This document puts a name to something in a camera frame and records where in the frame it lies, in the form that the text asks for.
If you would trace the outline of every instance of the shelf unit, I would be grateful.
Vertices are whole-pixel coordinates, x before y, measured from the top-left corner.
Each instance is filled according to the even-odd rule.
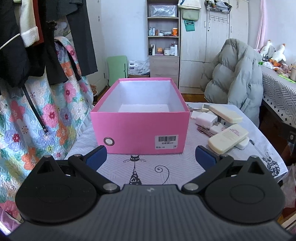
[[[179,36],[148,36],[148,38],[178,38]]]
[[[178,5],[178,0],[146,0],[147,4],[147,56],[150,60],[150,76],[172,78],[175,84],[179,83],[179,66],[180,66],[180,10],[177,8],[176,17],[151,17],[150,5]],[[171,31],[178,28],[178,36],[148,36],[150,27],[155,27],[158,32]],[[172,43],[178,45],[178,56],[165,55],[149,55],[149,46],[155,44],[155,52],[157,48],[170,48]]]

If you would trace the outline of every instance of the desk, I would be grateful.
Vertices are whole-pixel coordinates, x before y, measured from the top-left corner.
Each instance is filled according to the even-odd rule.
[[[201,108],[202,106],[202,103],[187,104],[193,108]],[[288,171],[282,158],[241,110],[234,105],[224,106],[236,111],[243,117],[243,122],[240,125],[249,131],[249,138],[252,140],[245,150],[234,147],[226,154],[236,160],[247,160],[251,155],[259,156],[265,166],[271,170],[274,178],[279,181]],[[137,162],[128,161],[133,153],[131,155],[108,154],[107,160],[97,172],[121,187],[136,180],[135,183],[143,185],[177,184],[181,188],[182,185],[205,171],[195,160],[195,149],[198,145],[209,149],[208,139],[207,136],[197,131],[195,121],[190,119],[183,153],[140,155],[140,160]],[[85,155],[97,146],[93,127],[90,124],[87,130],[77,139],[66,158],[77,153]]]
[[[263,74],[263,100],[286,124],[296,128],[296,83],[291,83],[265,66]]]

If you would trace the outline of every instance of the blue gripper pad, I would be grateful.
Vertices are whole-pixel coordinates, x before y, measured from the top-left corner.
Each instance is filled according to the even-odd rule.
[[[195,159],[203,169],[208,170],[220,160],[220,157],[207,148],[198,146],[195,149]]]
[[[107,149],[105,146],[98,146],[96,149],[86,154],[83,157],[83,162],[85,162],[93,170],[98,170],[101,165],[107,159]]]

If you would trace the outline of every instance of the metal grommet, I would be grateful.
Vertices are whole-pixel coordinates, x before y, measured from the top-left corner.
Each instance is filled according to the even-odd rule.
[[[114,191],[117,189],[117,185],[115,183],[106,183],[103,185],[103,188],[106,190],[106,191]]]
[[[183,187],[188,191],[196,191],[198,189],[198,185],[195,183],[187,183]]]
[[[105,137],[104,138],[104,143],[107,145],[107,146],[113,146],[114,145],[114,140],[110,137]]]

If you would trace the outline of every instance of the quilted blanket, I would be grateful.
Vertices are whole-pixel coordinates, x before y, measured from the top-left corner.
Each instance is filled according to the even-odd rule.
[[[29,77],[26,88],[50,135],[46,136],[27,99],[10,99],[2,91],[0,113],[0,207],[17,218],[15,195],[43,155],[63,159],[72,148],[77,133],[93,107],[93,94],[86,77],[77,81],[67,51],[81,75],[74,47],[65,37],[56,37],[59,62],[68,81],[49,86],[46,71],[42,77]]]

